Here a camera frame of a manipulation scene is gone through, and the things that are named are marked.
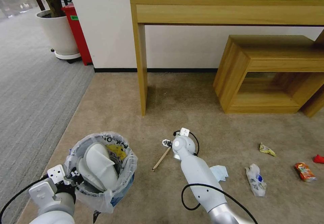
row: white plant pot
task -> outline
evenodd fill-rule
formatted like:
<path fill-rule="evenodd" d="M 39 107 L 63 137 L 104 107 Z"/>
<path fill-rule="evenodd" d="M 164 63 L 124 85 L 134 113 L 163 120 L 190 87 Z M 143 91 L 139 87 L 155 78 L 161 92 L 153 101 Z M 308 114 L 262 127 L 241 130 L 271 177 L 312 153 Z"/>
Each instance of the white plant pot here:
<path fill-rule="evenodd" d="M 68 19 L 64 17 L 43 18 L 50 10 L 44 10 L 36 14 L 43 27 L 55 55 L 59 59 L 74 59 L 80 57 L 78 46 L 72 34 Z"/>

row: trash bin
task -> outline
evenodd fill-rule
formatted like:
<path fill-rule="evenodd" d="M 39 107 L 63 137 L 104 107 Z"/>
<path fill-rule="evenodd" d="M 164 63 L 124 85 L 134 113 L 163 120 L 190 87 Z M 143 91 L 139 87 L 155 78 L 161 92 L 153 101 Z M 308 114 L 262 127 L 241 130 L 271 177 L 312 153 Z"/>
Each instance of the trash bin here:
<path fill-rule="evenodd" d="M 109 158 L 115 162 L 118 174 L 116 185 L 105 192 L 100 192 L 84 181 L 76 187 L 77 199 L 93 210 L 103 213 L 113 213 L 117 203 L 125 196 L 133 184 L 134 172 L 137 167 L 137 157 L 128 145 L 127 140 L 115 132 L 91 134 L 80 140 L 67 156 L 65 166 L 69 171 L 76 167 L 78 159 L 83 157 L 87 148 L 93 143 L 101 143 L 109 153 Z"/>
<path fill-rule="evenodd" d="M 89 53 L 89 49 L 85 41 L 82 28 L 73 3 L 63 7 L 62 10 L 65 12 L 67 16 L 67 20 L 69 21 L 74 39 L 78 45 L 78 49 L 80 51 L 81 58 L 84 65 L 92 64 L 92 59 Z"/>

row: orange chip bag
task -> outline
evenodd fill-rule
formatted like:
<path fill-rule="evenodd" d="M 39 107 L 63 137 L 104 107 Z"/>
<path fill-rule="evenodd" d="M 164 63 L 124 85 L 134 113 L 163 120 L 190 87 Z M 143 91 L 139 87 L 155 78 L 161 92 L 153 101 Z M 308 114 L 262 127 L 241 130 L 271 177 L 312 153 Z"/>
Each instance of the orange chip bag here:
<path fill-rule="evenodd" d="M 316 177 L 305 163 L 296 163 L 295 168 L 300 178 L 305 182 L 315 181 Z"/>

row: floor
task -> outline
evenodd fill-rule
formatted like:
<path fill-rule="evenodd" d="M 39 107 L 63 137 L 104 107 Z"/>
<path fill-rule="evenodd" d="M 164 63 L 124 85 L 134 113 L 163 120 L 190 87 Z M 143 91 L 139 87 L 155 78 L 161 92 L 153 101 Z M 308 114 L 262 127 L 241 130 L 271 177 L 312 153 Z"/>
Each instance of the floor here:
<path fill-rule="evenodd" d="M 169 153 L 155 172 L 151 168 L 165 148 L 163 139 L 181 127 L 199 139 L 200 157 L 209 166 L 224 165 L 229 177 L 223 189 L 246 206 L 258 222 L 323 223 L 324 165 L 312 162 L 324 155 L 324 111 L 312 119 L 302 113 L 292 115 L 226 115 L 220 108 L 212 83 L 214 74 L 149 73 L 147 113 L 140 115 L 136 73 L 95 74 L 78 109 L 63 134 L 49 166 L 61 164 L 69 149 L 84 136 L 115 131 L 130 142 L 138 156 L 133 186 L 113 214 L 101 214 L 97 224 L 125 223 L 209 223 L 202 207 L 186 210 L 181 190 L 186 181 L 180 163 Z M 263 142 L 277 157 L 259 152 Z M 293 169 L 306 162 L 317 176 L 303 182 Z M 255 163 L 267 183 L 264 198 L 255 197 L 244 167 Z M 232 201 L 230 207 L 246 217 Z M 188 206 L 196 205 L 190 191 Z M 37 208 L 29 202 L 18 223 L 29 223 Z M 74 214 L 78 224 L 92 223 L 93 210 L 77 202 Z"/>
<path fill-rule="evenodd" d="M 0 22 L 20 16 L 35 7 L 38 7 L 36 0 L 0 0 Z"/>
<path fill-rule="evenodd" d="M 41 176 L 94 75 L 55 57 L 37 12 L 0 22 L 0 206 Z M 15 223 L 27 200 L 13 202 L 3 223 Z"/>

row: crumpled paper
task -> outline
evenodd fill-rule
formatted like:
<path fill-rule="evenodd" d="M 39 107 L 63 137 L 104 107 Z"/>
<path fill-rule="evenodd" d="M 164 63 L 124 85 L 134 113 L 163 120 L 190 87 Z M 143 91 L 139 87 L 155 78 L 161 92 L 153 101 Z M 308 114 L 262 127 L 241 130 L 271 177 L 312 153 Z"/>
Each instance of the crumpled paper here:
<path fill-rule="evenodd" d="M 271 150 L 269 147 L 265 146 L 263 143 L 260 144 L 259 151 L 262 153 L 272 155 L 272 156 L 276 156 L 276 153 L 274 153 L 273 150 Z"/>
<path fill-rule="evenodd" d="M 227 173 L 225 166 L 216 165 L 216 166 L 210 167 L 210 170 L 212 171 L 212 173 L 214 174 L 214 176 L 218 182 L 226 181 L 225 178 L 228 177 L 228 173 Z"/>

